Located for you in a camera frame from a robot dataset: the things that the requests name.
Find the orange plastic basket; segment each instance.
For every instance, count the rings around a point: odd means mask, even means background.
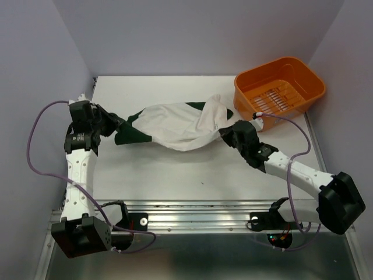
[[[255,112],[292,118],[305,113],[325,93],[322,80],[302,61],[283,57],[237,75],[234,107],[245,120]],[[279,119],[264,117],[264,130]]]

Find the bolt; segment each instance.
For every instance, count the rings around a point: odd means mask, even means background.
[[[146,226],[147,225],[147,219],[146,218],[141,218],[140,219],[140,225]]]

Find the wire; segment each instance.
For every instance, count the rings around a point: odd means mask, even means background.
[[[311,229],[311,223],[308,223],[308,226],[305,230],[303,230],[299,224],[299,219],[298,219],[298,216],[297,216],[297,213],[295,211],[295,206],[294,206],[294,201],[293,201],[293,196],[292,196],[292,193],[291,193],[291,165],[293,163],[293,160],[298,157],[298,156],[302,156],[302,155],[306,155],[307,153],[309,153],[311,151],[311,141],[309,140],[309,137],[308,135],[305,133],[305,131],[293,120],[289,119],[289,118],[286,118],[286,117],[281,117],[281,116],[278,116],[278,115],[273,115],[273,114],[266,114],[266,113],[262,113],[262,112],[259,112],[256,114],[257,117],[261,117],[261,116],[265,116],[265,117],[273,117],[273,118],[279,118],[281,120],[286,120],[292,124],[294,124],[301,132],[302,134],[304,135],[305,139],[307,140],[307,150],[305,152],[301,152],[301,153],[296,153],[295,155],[293,155],[290,160],[289,160],[289,164],[287,166],[287,176],[286,176],[286,181],[287,181],[287,193],[288,193],[288,196],[289,196],[289,201],[290,201],[290,207],[291,207],[291,211],[293,213],[293,217],[294,217],[294,221],[295,221],[295,224],[297,225],[297,228],[298,230],[301,232],[301,233],[308,233],[309,230]],[[270,245],[270,244],[267,244],[267,243],[263,243],[263,242],[260,242],[260,241],[257,241],[257,240],[254,240],[252,239],[252,241],[254,241],[255,243],[258,243],[258,244],[261,244],[261,245],[264,245],[264,246],[267,246],[267,247],[271,247],[275,250],[280,250],[280,251],[298,251],[298,250],[301,250],[301,249],[304,249],[306,248],[307,246],[309,246],[310,244],[312,244],[315,239],[317,238],[317,236],[319,235],[319,232],[320,232],[320,229],[321,229],[321,224],[318,225],[318,228],[316,230],[316,233],[315,233],[315,236],[307,243],[299,246],[299,247],[296,247],[296,248],[288,248],[288,249],[284,249],[284,248],[278,248],[278,247],[275,247],[273,245]]]
[[[309,242],[306,242],[304,243],[303,245],[300,245],[299,247],[296,247],[296,248],[288,248],[288,249],[284,249],[284,248],[279,248],[279,247],[276,247],[274,245],[271,245],[271,244],[268,244],[268,243],[264,243],[264,242],[261,242],[261,241],[257,241],[255,239],[251,239],[253,242],[255,243],[258,243],[260,245],[263,245],[263,246],[266,246],[266,247],[270,247],[274,250],[277,250],[277,251],[287,251],[287,252],[294,252],[294,251],[298,251],[298,250],[302,250],[306,247],[308,247],[309,245],[311,245],[315,240],[316,238],[318,237],[319,235],[319,232],[321,230],[321,224],[319,224],[319,226],[317,227],[317,230],[315,232],[315,235],[313,236],[313,238],[309,241]]]
[[[93,205],[97,208],[97,210],[102,214],[102,216],[104,217],[105,219],[105,222],[111,226],[113,229],[116,229],[116,230],[120,230],[122,232],[129,232],[129,233],[138,233],[138,234],[144,234],[144,235],[152,235],[153,236],[153,240],[148,243],[147,245],[143,246],[142,248],[139,248],[139,249],[136,249],[134,251],[121,251],[121,250],[117,250],[115,247],[112,248],[113,251],[116,251],[118,253],[122,253],[122,254],[131,254],[131,253],[137,253],[139,251],[142,251],[148,247],[150,247],[157,239],[157,236],[155,233],[153,232],[142,232],[140,230],[130,230],[130,229],[124,229],[124,228],[121,228],[119,226],[115,226],[113,225],[109,219],[107,218],[107,215],[105,214],[104,210],[102,209],[102,207],[100,206],[100,204],[98,204],[98,202],[79,184],[73,182],[71,179],[65,177],[65,176],[62,176],[62,175],[59,175],[59,174],[55,174],[55,173],[46,173],[46,172],[41,172],[39,170],[37,170],[31,163],[31,159],[30,159],[30,146],[31,146],[31,140],[33,138],[33,135],[34,135],[34,132],[35,132],[35,128],[36,128],[36,125],[37,123],[39,122],[39,119],[41,117],[41,115],[46,111],[46,109],[48,109],[49,107],[55,105],[55,104],[60,104],[60,103],[63,103],[63,104],[69,104],[68,101],[65,101],[65,100],[58,100],[58,101],[54,101],[48,105],[46,105],[43,109],[41,109],[41,111],[39,112],[39,114],[37,115],[36,119],[35,119],[35,122],[32,126],[32,129],[31,129],[31,132],[30,132],[30,135],[29,135],[29,139],[27,141],[27,148],[26,148],[26,158],[27,158],[27,164],[29,165],[29,167],[31,168],[32,171],[34,171],[36,174],[39,174],[39,175],[42,175],[42,176],[50,176],[50,177],[55,177],[55,178],[58,178],[58,179],[61,179],[63,181],[66,181],[68,182],[69,184],[72,184],[73,186],[75,186],[76,188],[78,188],[79,191],[81,191],[92,203]]]
[[[289,119],[287,117],[281,117],[279,115],[266,114],[266,113],[261,113],[261,115],[265,116],[265,117],[279,118],[281,120],[286,120],[288,122],[291,122],[292,124],[294,124],[302,132],[302,134],[304,135],[305,139],[307,140],[307,150],[305,152],[296,153],[295,155],[293,155],[290,158],[289,164],[287,166],[287,176],[286,176],[287,193],[288,193],[288,196],[289,196],[290,208],[291,208],[291,212],[293,213],[295,224],[297,225],[297,228],[298,228],[298,230],[301,233],[307,233],[311,229],[311,223],[308,223],[308,227],[305,230],[303,230],[301,228],[301,226],[300,226],[299,219],[298,219],[298,216],[297,216],[297,212],[295,211],[295,206],[294,206],[294,201],[293,201],[293,195],[291,193],[291,165],[293,164],[293,160],[295,158],[297,158],[298,156],[306,155],[307,153],[309,153],[311,151],[311,141],[309,140],[309,137],[308,137],[307,133],[305,133],[305,131],[303,130],[303,128],[301,128],[295,121],[293,121],[293,120],[291,120],[291,119]]]

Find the gray wall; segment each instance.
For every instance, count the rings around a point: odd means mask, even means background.
[[[89,89],[90,72],[50,0],[3,0],[0,9],[0,279],[32,279],[65,184],[32,173],[26,140],[40,109]],[[34,164],[65,171],[69,113],[46,112],[32,145]]]
[[[237,74],[308,62],[343,0],[54,0],[94,75]]]
[[[357,234],[373,277],[373,2],[346,0],[310,66],[328,87],[311,120],[330,172],[350,173],[367,205]]]

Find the white tabletop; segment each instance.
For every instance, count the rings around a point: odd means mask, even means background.
[[[93,102],[126,119],[147,106],[201,102],[221,94],[233,106],[234,76],[100,76]],[[307,131],[303,115],[295,118]],[[291,156],[307,148],[299,130],[283,123],[259,134],[260,140]],[[318,169],[314,148],[299,161]],[[293,187],[294,198],[309,199]],[[286,182],[251,168],[223,141],[190,152],[155,143],[116,146],[114,134],[101,137],[94,174],[98,200],[277,200],[287,197]]]

